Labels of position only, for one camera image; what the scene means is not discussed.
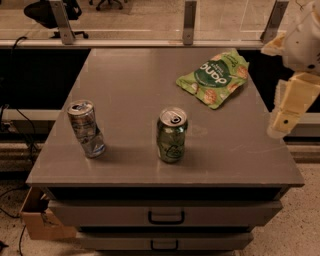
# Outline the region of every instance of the snack bag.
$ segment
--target snack bag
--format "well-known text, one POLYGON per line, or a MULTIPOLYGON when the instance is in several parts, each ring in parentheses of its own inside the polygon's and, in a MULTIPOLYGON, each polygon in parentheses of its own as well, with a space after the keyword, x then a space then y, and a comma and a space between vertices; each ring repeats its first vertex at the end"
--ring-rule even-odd
POLYGON ((232 50, 214 56, 196 71, 179 77, 176 83, 210 108, 216 109, 247 81, 248 67, 249 63, 236 50, 232 50))

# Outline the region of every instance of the drawer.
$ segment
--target drawer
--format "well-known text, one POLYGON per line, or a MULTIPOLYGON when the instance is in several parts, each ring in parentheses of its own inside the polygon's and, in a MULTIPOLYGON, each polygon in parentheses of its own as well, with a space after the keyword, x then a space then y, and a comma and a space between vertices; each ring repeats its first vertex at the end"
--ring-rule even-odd
POLYGON ((68 226, 263 226, 280 201, 55 201, 49 208, 68 226))
POLYGON ((251 233, 77 233, 83 248, 172 253, 177 251, 241 250, 251 233))

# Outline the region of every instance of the metal frame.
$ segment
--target metal frame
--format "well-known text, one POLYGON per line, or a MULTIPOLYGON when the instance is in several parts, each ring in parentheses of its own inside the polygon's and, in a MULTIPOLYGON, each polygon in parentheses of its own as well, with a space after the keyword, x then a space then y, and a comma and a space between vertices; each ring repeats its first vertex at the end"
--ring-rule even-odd
POLYGON ((196 20, 197 1, 186 0, 184 6, 184 24, 182 41, 184 45, 193 44, 194 25, 196 20))
POLYGON ((69 19, 62 0, 49 0, 49 2, 53 15, 57 21, 62 43, 66 45, 73 44, 75 41, 75 36, 71 30, 69 19))
POLYGON ((266 44, 277 36, 283 16, 287 10, 289 0, 276 0, 269 17, 268 24, 261 35, 261 42, 266 44))
MULTIPOLYGON (((49 0, 60 31, 58 40, 26 40, 19 42, 25 48, 107 48, 107 47, 234 47, 261 49, 278 32, 289 0, 275 0, 269 22, 260 40, 194 40, 197 0, 185 0, 184 26, 181 40, 83 40, 75 39, 62 0, 49 0)), ((0 48, 14 45, 15 40, 0 40, 0 48)))

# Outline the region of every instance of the drawer handle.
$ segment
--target drawer handle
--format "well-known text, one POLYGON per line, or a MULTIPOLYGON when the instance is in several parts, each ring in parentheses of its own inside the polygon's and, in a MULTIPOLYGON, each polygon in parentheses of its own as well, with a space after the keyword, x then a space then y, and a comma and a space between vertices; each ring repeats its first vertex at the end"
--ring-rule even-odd
POLYGON ((152 219, 152 211, 148 212, 148 220, 151 224, 154 224, 154 225, 179 225, 184 222, 184 219, 185 219, 184 211, 181 211, 180 220, 174 220, 174 221, 153 220, 152 219))
POLYGON ((176 240, 175 242, 175 247, 174 248, 155 248, 154 247, 154 242, 153 240, 151 240, 151 250, 152 251, 156 251, 156 252, 174 252, 174 251, 177 251, 178 250, 178 247, 179 247, 179 242, 178 240, 176 240))

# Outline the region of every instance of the chair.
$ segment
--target chair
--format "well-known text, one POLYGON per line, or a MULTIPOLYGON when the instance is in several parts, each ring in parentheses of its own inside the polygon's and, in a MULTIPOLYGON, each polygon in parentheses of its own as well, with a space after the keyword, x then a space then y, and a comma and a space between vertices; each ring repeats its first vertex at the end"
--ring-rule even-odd
MULTIPOLYGON (((100 11, 100 6, 105 2, 106 0, 100 0, 100 3, 97 5, 96 10, 100 11)), ((123 9, 123 5, 119 0, 108 0, 109 5, 112 5, 112 2, 116 2, 119 4, 119 10, 123 9)))
MULTIPOLYGON (((82 10, 77 3, 77 0, 63 0, 63 3, 68 19, 77 20, 82 14, 82 10)), ((47 0, 40 0, 39 2, 29 4, 24 8, 24 14, 27 17, 34 19, 45 28, 51 29, 58 27, 50 2, 47 0)), ((88 34, 84 31, 76 31, 73 33, 74 35, 82 34, 83 38, 89 38, 88 34)), ((60 32, 54 32, 54 36, 52 38, 60 38, 60 32)))

